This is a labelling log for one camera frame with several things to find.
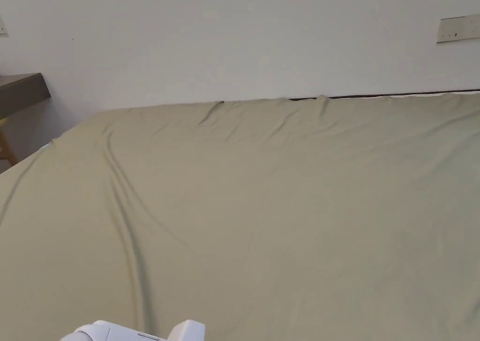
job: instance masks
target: fitted sheet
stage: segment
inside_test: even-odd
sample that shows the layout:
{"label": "fitted sheet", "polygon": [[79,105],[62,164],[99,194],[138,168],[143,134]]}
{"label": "fitted sheet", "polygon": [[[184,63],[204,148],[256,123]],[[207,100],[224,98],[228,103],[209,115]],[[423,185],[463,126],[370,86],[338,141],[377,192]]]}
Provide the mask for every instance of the fitted sheet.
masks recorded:
{"label": "fitted sheet", "polygon": [[97,114],[0,176],[0,330],[478,340],[480,97]]}

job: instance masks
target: wall socket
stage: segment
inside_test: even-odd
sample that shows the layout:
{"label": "wall socket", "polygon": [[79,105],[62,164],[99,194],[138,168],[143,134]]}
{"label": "wall socket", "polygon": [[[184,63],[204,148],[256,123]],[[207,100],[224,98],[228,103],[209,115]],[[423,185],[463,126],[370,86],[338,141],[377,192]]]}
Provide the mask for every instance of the wall socket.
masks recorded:
{"label": "wall socket", "polygon": [[480,15],[445,18],[440,20],[437,43],[480,38]]}

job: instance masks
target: white object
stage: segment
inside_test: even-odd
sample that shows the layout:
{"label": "white object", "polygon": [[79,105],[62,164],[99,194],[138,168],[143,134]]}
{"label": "white object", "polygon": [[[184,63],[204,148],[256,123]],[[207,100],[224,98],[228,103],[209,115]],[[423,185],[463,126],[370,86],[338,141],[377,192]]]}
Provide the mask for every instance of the white object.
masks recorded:
{"label": "white object", "polygon": [[[168,336],[168,341],[203,341],[205,325],[186,320],[175,326]],[[106,321],[96,321],[92,325],[84,325],[74,333],[65,336],[60,341],[166,341],[159,337],[141,333],[131,328],[123,327]]]}
{"label": "white object", "polygon": [[480,15],[440,20],[437,43],[480,38]]}
{"label": "white object", "polygon": [[5,27],[5,24],[3,23],[1,16],[0,16],[0,36],[8,36],[7,28]]}

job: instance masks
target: bed frame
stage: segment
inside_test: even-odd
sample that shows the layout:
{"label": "bed frame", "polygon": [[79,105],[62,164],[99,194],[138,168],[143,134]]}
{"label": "bed frame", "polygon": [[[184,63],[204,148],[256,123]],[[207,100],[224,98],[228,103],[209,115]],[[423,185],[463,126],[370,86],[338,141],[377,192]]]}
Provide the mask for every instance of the bed frame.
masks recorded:
{"label": "bed frame", "polygon": [[[455,93],[455,92],[480,92],[480,89],[471,90],[446,90],[446,91],[431,91],[431,92],[409,92],[409,93],[384,93],[378,95],[348,95],[348,96],[333,96],[330,99],[363,99],[371,97],[383,97],[383,96],[415,96],[415,95],[435,95],[439,93]],[[291,99],[292,101],[301,101],[303,99],[315,99],[317,97],[304,97],[301,99]]]}

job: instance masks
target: white plastic device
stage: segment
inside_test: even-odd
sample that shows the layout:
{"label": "white plastic device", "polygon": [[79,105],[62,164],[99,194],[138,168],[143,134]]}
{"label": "white plastic device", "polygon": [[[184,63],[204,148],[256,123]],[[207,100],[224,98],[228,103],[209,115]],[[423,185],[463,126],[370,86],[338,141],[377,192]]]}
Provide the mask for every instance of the white plastic device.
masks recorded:
{"label": "white plastic device", "polygon": [[204,337],[205,325],[193,320],[175,326],[167,340],[111,322],[96,321],[77,328],[60,341],[203,341]]}

